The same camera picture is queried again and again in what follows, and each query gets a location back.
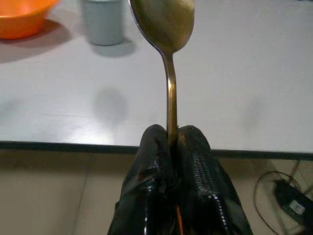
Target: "metal spoon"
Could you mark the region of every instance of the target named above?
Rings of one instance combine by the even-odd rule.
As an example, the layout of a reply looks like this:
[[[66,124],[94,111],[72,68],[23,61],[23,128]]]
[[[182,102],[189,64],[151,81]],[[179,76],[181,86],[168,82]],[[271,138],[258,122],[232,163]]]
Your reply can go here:
[[[176,75],[173,54],[188,42],[195,14],[194,0],[129,0],[134,20],[161,54],[167,84],[167,132],[170,149],[177,144]]]

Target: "white cup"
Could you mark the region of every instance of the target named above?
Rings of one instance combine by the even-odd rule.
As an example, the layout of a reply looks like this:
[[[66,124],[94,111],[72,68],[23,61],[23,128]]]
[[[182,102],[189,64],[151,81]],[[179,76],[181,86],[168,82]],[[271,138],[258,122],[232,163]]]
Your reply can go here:
[[[81,0],[81,8],[88,41],[100,46],[123,41],[123,0]]]

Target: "spoon handle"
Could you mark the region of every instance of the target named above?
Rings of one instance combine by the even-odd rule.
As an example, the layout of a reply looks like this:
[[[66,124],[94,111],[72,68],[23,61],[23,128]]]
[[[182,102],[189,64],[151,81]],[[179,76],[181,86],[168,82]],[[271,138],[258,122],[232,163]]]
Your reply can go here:
[[[162,54],[166,73],[167,86],[167,123],[166,130],[171,153],[175,153],[177,146],[177,98],[176,98],[176,75],[173,63],[173,54]]]

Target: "floor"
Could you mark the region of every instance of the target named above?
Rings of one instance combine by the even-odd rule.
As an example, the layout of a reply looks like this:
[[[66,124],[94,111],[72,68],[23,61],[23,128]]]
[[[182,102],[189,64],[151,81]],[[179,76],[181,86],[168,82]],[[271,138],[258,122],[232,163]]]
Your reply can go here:
[[[132,155],[0,150],[0,229],[6,235],[105,235]],[[252,202],[254,185],[266,171],[290,174],[292,160],[221,159],[255,235],[273,234]],[[304,191],[313,184],[313,162],[301,162],[295,179]],[[264,219],[279,234],[300,226],[272,197],[272,179],[257,193]]]

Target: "table surface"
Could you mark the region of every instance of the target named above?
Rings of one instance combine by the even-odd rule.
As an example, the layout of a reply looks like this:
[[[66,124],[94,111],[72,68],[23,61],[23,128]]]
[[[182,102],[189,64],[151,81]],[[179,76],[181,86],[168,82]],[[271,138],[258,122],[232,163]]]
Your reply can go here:
[[[178,122],[215,149],[313,151],[313,3],[196,1],[189,43],[174,56]],[[125,40],[86,41],[78,1],[45,31],[0,42],[0,141],[138,146],[165,126],[161,56],[125,3]]]

